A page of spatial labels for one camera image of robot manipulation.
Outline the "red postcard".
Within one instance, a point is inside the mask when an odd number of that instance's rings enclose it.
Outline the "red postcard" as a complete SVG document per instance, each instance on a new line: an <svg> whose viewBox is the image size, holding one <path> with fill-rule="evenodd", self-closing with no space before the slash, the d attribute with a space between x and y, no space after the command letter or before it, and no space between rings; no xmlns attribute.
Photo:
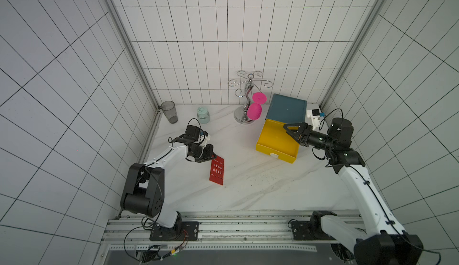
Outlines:
<svg viewBox="0 0 459 265"><path fill-rule="evenodd" d="M224 159L222 157L216 156L212 160L210 168L209 181L223 186L224 184Z"/></svg>

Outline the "yellow top drawer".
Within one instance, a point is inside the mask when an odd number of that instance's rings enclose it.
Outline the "yellow top drawer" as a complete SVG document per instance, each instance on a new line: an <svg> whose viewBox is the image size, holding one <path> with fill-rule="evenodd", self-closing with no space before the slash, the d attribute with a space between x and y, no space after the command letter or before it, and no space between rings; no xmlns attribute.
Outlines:
<svg viewBox="0 0 459 265"><path fill-rule="evenodd" d="M256 151L270 155L276 153L278 160L294 163L298 156L300 145L296 143L283 128L284 123L279 121L265 121L264 127L256 144Z"/></svg>

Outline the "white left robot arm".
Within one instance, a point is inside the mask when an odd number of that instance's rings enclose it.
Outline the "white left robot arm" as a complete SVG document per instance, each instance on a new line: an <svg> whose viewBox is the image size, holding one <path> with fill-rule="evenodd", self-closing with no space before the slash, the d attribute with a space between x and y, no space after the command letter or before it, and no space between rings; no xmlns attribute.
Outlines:
<svg viewBox="0 0 459 265"><path fill-rule="evenodd" d="M165 203L165 176L189 157L196 163L216 159L209 140L209 134L202 128L188 125L182 135L169 141L168 149L158 157L132 164L121 195L121 209L152 218L161 228L181 232L181 214Z"/></svg>

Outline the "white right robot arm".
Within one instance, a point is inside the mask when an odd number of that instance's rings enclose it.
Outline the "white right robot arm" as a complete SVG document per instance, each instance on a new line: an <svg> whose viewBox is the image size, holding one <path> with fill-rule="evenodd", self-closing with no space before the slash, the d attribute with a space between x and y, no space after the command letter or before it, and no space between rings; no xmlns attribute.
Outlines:
<svg viewBox="0 0 459 265"><path fill-rule="evenodd" d="M351 121L334 118L327 133L307 123L285 124L284 129L301 146L323 150L329 166L347 186L365 225L359 231L335 215L319 218L320 230L347 248L359 265L415 265L424 249L381 199L361 155L351 148Z"/></svg>

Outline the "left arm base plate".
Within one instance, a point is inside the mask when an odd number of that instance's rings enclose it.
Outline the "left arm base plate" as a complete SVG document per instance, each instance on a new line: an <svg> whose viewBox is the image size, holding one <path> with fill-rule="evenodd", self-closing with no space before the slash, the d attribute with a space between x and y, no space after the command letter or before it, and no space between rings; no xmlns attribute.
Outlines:
<svg viewBox="0 0 459 265"><path fill-rule="evenodd" d="M151 230L150 241L196 241L200 223L197 221L181 221L172 228L155 226Z"/></svg>

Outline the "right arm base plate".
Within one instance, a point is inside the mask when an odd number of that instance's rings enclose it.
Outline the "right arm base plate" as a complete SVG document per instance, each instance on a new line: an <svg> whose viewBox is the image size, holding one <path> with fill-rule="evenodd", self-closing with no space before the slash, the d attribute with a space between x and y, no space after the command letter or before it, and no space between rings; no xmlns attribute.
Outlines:
<svg viewBox="0 0 459 265"><path fill-rule="evenodd" d="M326 234L319 220L298 221L290 220L288 227L292 231L295 241L335 241L335 239Z"/></svg>

